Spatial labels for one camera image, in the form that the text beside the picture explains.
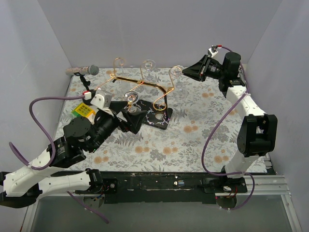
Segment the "clear wine glass front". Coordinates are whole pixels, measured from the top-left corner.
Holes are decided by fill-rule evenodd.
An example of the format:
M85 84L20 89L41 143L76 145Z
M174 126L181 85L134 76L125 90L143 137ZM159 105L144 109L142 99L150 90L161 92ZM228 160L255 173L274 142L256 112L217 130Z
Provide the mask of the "clear wine glass front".
M141 112L141 109L136 106L139 100L139 95L135 91L129 91L123 95L123 99L127 102L125 112L132 115L137 115Z

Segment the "clear wine glass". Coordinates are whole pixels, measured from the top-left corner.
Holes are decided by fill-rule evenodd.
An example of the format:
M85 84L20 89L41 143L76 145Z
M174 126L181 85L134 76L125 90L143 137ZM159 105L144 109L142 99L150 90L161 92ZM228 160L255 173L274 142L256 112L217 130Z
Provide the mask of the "clear wine glass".
M181 81L182 66L173 66L170 69L170 74L175 79L174 81L174 97L177 102L183 102L187 97L187 90L185 83Z
M125 112L132 115L137 115L141 112L141 109L136 106L139 100L139 95L135 91L129 91L123 95L123 99L127 102Z

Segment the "clear wine glass back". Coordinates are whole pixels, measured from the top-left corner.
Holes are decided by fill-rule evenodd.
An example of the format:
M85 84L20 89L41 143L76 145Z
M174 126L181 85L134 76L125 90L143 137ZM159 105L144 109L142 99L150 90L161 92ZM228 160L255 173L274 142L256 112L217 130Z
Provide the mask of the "clear wine glass back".
M187 90L185 83L181 81L182 66L173 66L170 69L170 74L175 79L174 81L174 97L177 102L183 102L187 97Z

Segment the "clear glass edge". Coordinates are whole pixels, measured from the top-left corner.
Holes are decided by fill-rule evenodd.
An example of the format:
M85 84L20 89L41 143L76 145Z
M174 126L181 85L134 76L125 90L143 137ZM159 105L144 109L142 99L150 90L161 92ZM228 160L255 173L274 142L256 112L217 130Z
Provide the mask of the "clear glass edge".
M63 115L64 122L70 122L71 120L75 118L76 118L76 115L72 112L68 112Z

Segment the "stemless clear glass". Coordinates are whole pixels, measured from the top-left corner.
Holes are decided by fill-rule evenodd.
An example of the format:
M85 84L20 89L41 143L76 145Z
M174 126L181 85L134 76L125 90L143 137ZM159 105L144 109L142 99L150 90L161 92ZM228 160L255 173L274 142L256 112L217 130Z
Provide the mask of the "stemless clear glass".
M156 67L156 62L154 60L147 59L147 60L143 61L141 67L143 69L145 69L146 72L147 72L147 74L144 76L144 80L146 82L150 82L150 83L156 84L156 79L152 75L152 71Z

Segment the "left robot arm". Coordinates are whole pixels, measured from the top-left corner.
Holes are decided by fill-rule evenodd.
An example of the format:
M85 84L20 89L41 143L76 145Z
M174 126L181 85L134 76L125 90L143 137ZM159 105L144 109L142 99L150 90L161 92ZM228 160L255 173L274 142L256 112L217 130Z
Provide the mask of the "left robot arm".
M146 110L130 112L126 101L88 100L97 108L94 121L80 116L64 126L64 135L50 145L32 162L25 162L17 171L1 172L0 204L23 208L39 198L59 191L81 190L98 193L104 185L100 171L86 169L79 174L52 177L85 160L84 152L95 152L119 128L123 132L138 133Z

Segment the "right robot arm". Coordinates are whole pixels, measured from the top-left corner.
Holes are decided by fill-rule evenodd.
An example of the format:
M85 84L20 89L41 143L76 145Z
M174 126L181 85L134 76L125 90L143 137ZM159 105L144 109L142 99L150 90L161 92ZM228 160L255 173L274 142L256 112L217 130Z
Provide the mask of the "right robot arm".
M208 77L217 79L219 90L232 103L231 109L236 109L242 119L235 155L221 172L211 173L213 176L222 177L218 180L219 188L229 192L236 186L235 179L246 175L254 161L274 150L278 119L275 115L263 111L249 94L246 84L239 77L241 56L238 53L226 53L222 63L213 57L214 54L205 55L182 73L200 82L204 82Z

